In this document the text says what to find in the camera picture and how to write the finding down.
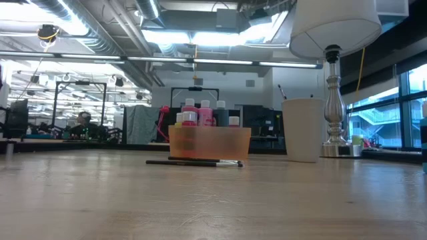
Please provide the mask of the dark background monitor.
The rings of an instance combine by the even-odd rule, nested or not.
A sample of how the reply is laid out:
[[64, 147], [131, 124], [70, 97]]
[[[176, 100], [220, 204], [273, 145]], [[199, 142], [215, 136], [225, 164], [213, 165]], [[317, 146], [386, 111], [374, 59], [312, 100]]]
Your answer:
[[28, 127], [28, 100], [20, 100], [12, 102], [8, 118], [7, 126], [13, 135], [22, 135], [26, 132]]

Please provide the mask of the black gantry frame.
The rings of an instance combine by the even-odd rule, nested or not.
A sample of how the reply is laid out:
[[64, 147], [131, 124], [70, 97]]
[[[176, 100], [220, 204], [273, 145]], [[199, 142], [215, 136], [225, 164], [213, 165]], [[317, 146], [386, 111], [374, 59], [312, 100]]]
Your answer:
[[[193, 87], [172, 87], [171, 91], [170, 91], [170, 107], [173, 107], [173, 100], [175, 97], [177, 97], [179, 95], [179, 93], [177, 93], [176, 95], [173, 94], [173, 92], [175, 90], [187, 90], [187, 91], [209, 91], [209, 94], [215, 99], [215, 101], [219, 101], [220, 100], [220, 90], [219, 89], [214, 89], [214, 88], [203, 88], [203, 87], [198, 87], [198, 86], [193, 86]], [[215, 91], [216, 92], [216, 96], [212, 95], [210, 91]]]
[[104, 115], [105, 115], [105, 102], [106, 102], [106, 95], [107, 95], [107, 84], [106, 83], [96, 83], [96, 82], [90, 82], [90, 81], [57, 81], [55, 84], [55, 94], [54, 94], [54, 100], [53, 100], [53, 113], [51, 118], [51, 127], [56, 127], [55, 121], [56, 121], [56, 111], [57, 111], [57, 101], [58, 101], [58, 94], [62, 92], [66, 87], [68, 87], [70, 84], [74, 85], [82, 85], [82, 86], [88, 86], [88, 85], [102, 85], [103, 86], [103, 100], [102, 100], [102, 107], [101, 107], [101, 122], [100, 126], [97, 128], [97, 136], [103, 135], [103, 132], [105, 131], [103, 122], [104, 122]]

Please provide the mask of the white paper cup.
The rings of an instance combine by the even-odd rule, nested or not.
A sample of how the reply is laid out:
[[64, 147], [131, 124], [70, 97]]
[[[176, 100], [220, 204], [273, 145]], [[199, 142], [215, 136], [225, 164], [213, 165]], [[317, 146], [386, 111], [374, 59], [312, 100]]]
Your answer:
[[315, 163], [321, 154], [324, 100], [287, 99], [282, 102], [284, 138], [290, 161]]

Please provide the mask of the orange translucent plastic bin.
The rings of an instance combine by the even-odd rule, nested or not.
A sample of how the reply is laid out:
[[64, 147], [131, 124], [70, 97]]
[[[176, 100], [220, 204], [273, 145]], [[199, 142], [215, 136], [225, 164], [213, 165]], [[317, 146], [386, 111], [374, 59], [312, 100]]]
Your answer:
[[170, 125], [168, 133], [172, 157], [224, 160], [248, 158], [251, 138], [249, 128]]

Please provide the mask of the silver ceiling duct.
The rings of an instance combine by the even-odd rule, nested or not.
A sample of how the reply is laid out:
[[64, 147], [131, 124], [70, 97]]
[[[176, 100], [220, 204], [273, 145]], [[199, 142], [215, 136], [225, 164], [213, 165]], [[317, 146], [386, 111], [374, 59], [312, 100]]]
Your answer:
[[[125, 55], [125, 51], [79, 0], [28, 0], [28, 2], [70, 23], [73, 27], [82, 26], [86, 32], [80, 42], [96, 55]], [[138, 87], [150, 90], [159, 84], [151, 74], [137, 67], [135, 63], [126, 61], [115, 66]]]

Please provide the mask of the person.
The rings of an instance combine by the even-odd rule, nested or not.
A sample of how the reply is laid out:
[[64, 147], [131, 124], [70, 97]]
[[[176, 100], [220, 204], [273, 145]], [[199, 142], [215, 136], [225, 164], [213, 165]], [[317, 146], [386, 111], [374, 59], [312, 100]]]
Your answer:
[[106, 136], [105, 128], [91, 123], [90, 121], [91, 114], [89, 112], [80, 112], [77, 117], [77, 125], [69, 130], [70, 136], [80, 139], [103, 140]]

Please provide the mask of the dark grey large paint bottle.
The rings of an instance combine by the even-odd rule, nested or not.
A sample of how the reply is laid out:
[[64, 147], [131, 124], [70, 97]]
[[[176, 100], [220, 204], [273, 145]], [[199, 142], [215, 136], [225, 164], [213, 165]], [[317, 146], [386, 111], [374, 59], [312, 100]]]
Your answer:
[[226, 109], [225, 101], [217, 101], [216, 109], [213, 110], [214, 126], [227, 127], [229, 125], [229, 111]]

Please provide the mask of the grey ceiling box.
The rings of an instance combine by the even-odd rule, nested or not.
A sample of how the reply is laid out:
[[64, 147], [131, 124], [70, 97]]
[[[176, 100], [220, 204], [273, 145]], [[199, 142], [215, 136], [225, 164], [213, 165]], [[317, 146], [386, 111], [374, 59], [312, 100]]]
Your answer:
[[238, 26], [238, 12], [235, 9], [217, 9], [216, 28], [236, 29]]

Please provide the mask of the grey hanging cloth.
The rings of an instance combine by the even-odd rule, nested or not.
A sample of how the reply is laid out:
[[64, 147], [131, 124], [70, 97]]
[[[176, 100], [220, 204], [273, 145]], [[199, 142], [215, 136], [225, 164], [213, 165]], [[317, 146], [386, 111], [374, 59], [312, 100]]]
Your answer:
[[131, 145], [147, 145], [157, 138], [159, 108], [136, 105], [125, 108], [126, 141]]

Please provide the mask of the bright ceiling light panel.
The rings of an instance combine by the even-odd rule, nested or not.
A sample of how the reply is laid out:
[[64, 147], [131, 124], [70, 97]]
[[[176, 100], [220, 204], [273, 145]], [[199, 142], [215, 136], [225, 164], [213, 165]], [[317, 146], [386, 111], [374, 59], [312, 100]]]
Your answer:
[[254, 46], [255, 48], [288, 48], [288, 43], [270, 43], [272, 24], [255, 25], [241, 33], [221, 32], [186, 32], [186, 31], [153, 31], [142, 30], [145, 40], [158, 45], [194, 44], [210, 47], [234, 47], [238, 45]]

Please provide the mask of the red small paint bottle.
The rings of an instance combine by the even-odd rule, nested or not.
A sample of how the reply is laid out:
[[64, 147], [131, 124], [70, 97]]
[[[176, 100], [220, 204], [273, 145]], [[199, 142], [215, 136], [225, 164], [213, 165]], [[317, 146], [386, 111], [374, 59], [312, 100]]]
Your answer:
[[197, 113], [193, 111], [183, 112], [183, 126], [197, 126]]

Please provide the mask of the silver table lamp white shade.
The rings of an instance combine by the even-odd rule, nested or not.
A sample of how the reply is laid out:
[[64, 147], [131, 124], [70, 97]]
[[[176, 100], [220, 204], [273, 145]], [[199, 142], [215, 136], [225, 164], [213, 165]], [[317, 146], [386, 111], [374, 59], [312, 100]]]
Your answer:
[[353, 153], [342, 129], [346, 106], [340, 93], [340, 57], [367, 47], [381, 31], [375, 0], [297, 0], [290, 51], [302, 59], [325, 59], [330, 69], [324, 108], [328, 140], [322, 144], [323, 157]]

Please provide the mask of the long ceiling light strip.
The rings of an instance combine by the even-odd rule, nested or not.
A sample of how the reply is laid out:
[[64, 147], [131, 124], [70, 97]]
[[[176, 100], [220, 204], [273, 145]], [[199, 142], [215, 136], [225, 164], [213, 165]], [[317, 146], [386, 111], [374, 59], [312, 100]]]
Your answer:
[[107, 61], [112, 63], [124, 61], [145, 61], [159, 63], [190, 63], [190, 64], [218, 64], [218, 65], [243, 65], [253, 67], [281, 67], [293, 69], [322, 69], [323, 64], [319, 63], [296, 63], [277, 61], [247, 61], [229, 59], [200, 59], [182, 57], [128, 57], [115, 55], [84, 55], [70, 53], [40, 53], [27, 51], [0, 51], [0, 57], [22, 57], [22, 58], [50, 58], [50, 59], [78, 59], [90, 61]]

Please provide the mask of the coral large paint bottle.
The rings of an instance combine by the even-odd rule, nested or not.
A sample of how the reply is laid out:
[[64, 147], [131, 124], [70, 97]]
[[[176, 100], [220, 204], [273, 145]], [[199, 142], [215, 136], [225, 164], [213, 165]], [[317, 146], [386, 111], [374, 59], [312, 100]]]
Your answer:
[[187, 98], [185, 100], [184, 106], [181, 108], [181, 112], [187, 112], [187, 111], [191, 111], [194, 113], [198, 112], [198, 108], [195, 106], [195, 100], [192, 98]]

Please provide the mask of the black equipment rack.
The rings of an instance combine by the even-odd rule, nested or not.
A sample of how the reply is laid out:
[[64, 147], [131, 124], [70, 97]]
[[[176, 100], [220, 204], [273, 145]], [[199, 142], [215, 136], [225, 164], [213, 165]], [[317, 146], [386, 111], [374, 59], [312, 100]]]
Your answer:
[[243, 127], [251, 129], [250, 149], [284, 151], [281, 111], [261, 105], [243, 106]]

